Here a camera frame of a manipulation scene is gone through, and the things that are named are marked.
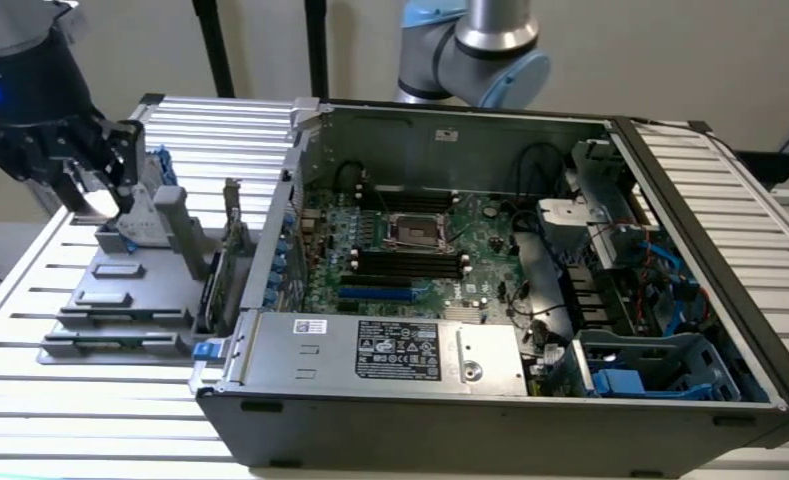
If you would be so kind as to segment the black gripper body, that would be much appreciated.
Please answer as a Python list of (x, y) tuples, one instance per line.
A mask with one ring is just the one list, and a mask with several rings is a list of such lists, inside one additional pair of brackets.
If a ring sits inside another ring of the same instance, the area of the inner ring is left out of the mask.
[(125, 124), (95, 107), (62, 33), (0, 56), (0, 169), (18, 181), (51, 187), (64, 200), (67, 160), (92, 172), (117, 200), (125, 198), (125, 164), (117, 142)]

